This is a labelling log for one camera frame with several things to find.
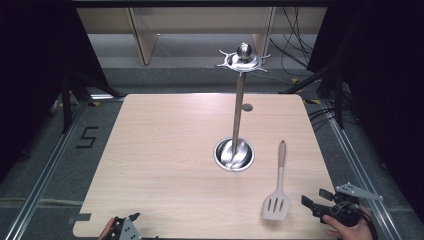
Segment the black metal stand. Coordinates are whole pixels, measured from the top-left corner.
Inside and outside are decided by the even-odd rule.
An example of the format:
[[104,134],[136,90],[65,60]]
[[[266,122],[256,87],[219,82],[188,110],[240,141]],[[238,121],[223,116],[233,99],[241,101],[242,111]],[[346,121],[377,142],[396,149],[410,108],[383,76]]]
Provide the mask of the black metal stand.
[[327,98],[331,93],[334,94],[335,120],[338,126],[343,129],[342,120],[342,102],[343,102],[343,75],[340,70],[334,70],[332,67],[324,67],[323,69],[312,74],[300,84],[295,84],[288,90],[284,90],[283,94],[294,94],[309,86],[316,80],[321,79],[317,94],[320,98]]
[[61,98],[63,104],[63,133],[66,133],[72,125],[71,95],[74,95],[78,102],[88,102],[91,99],[87,87],[95,87],[112,97],[125,97],[124,93],[120,93],[111,88],[107,81],[98,81],[89,77],[87,74],[79,71],[67,71],[61,80]]

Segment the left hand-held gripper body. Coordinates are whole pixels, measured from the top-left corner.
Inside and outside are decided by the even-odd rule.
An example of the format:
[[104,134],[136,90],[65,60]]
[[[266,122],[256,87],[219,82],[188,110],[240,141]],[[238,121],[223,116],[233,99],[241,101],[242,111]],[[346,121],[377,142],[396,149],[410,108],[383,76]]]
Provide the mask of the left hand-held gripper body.
[[112,229],[102,240],[141,240],[141,234],[136,229],[134,221],[131,222],[128,217],[114,217]]

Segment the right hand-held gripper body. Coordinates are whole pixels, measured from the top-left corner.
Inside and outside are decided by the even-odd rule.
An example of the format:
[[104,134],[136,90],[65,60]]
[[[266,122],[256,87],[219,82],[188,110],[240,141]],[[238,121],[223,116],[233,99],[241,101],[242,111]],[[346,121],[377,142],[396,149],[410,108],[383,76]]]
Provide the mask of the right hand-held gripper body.
[[[359,207],[361,198],[383,200],[381,195],[359,188],[350,182],[336,186],[333,194],[334,200],[330,202],[334,202],[335,205],[324,206],[324,215],[331,216],[348,227],[355,226],[361,218],[362,210]],[[321,222],[324,222],[323,216],[319,217]]]

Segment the grey slotted spatula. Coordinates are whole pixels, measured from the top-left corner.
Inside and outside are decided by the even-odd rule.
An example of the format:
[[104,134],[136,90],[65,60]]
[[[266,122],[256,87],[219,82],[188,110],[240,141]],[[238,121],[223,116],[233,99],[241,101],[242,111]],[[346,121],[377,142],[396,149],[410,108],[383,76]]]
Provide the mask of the grey slotted spatula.
[[282,140],[278,149],[278,172],[276,190],[264,199],[261,215],[265,220],[283,221],[288,213],[290,199],[284,194],[283,174],[286,160],[286,142]]

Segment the black curtain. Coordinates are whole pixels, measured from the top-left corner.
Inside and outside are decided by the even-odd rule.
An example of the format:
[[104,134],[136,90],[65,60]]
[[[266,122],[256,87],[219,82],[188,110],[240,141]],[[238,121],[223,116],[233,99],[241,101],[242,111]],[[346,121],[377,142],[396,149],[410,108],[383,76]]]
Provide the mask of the black curtain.
[[395,183],[424,222],[424,0],[331,0],[309,69],[341,59],[356,112]]
[[72,0],[0,0],[0,182],[67,73],[108,85]]

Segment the person's right hand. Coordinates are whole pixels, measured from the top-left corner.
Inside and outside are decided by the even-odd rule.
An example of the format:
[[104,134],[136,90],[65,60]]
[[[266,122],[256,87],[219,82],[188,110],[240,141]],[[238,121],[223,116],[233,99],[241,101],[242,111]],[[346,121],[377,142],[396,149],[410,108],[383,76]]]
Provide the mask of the person's right hand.
[[325,230],[325,233],[331,237],[341,240],[373,240],[372,231],[364,219],[361,219],[357,225],[352,227],[347,227],[328,215],[324,215],[323,220],[331,226],[331,229]]

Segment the light wooden desk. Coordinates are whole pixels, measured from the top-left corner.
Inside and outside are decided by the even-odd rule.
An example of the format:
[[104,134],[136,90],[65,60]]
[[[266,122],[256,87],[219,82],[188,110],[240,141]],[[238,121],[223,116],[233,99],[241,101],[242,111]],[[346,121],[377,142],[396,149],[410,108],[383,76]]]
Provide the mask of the light wooden desk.
[[250,34],[266,55],[273,34],[287,34],[298,23],[302,34],[316,34],[325,7],[115,7],[82,8],[77,13],[89,34],[130,34],[139,62],[147,65],[159,34]]

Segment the stainless steel utensil rack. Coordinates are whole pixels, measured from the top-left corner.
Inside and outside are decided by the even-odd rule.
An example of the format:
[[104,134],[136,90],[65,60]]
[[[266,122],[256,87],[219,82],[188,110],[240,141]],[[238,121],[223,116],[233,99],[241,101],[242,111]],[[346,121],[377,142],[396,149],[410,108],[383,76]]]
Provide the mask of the stainless steel utensil rack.
[[254,71],[265,71],[262,68],[264,57],[253,53],[248,43],[241,43],[233,53],[225,53],[224,62],[219,67],[226,67],[238,73],[236,83],[235,107],[232,136],[219,141],[213,151],[217,165],[226,171],[240,172],[253,163],[255,153],[252,145],[239,136],[243,111],[244,88],[246,75]]

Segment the person's left hand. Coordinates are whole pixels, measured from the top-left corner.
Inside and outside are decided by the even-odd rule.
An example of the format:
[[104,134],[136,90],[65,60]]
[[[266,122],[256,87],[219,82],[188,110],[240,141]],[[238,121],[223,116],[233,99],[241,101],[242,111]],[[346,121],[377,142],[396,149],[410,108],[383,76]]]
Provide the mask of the person's left hand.
[[106,226],[104,227],[104,229],[102,230],[102,232],[100,233],[98,240],[102,240],[112,229],[114,225],[114,218],[109,219],[109,221],[107,222]]

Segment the aluminium floor rail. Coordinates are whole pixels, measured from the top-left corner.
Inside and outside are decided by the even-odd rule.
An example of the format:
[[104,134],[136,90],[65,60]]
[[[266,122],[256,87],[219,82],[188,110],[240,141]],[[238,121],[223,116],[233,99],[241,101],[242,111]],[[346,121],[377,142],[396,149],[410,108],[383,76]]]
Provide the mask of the aluminium floor rail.
[[0,240],[76,240],[73,220],[82,202],[46,195],[49,188],[60,190],[66,182],[54,177],[86,105],[71,109],[70,127],[62,129],[62,111],[55,111],[0,183]]
[[329,125],[331,126],[331,129],[333,130],[361,189],[369,194],[374,194],[373,198],[365,197],[365,200],[370,206],[383,235],[386,237],[386,240],[402,240],[402,236],[395,226],[391,214],[384,205],[381,197],[377,194],[377,191],[362,165],[360,158],[354,150],[345,130],[341,129],[336,120],[332,118],[329,119]]

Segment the black tape floor mark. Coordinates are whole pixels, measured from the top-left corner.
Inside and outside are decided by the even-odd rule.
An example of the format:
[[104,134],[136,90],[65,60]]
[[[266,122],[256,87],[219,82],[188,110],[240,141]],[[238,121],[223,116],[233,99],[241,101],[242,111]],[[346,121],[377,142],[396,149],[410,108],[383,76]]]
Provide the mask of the black tape floor mark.
[[98,129],[97,126],[88,126],[84,129],[80,143],[76,146],[77,149],[92,148],[97,137],[94,136],[94,132]]

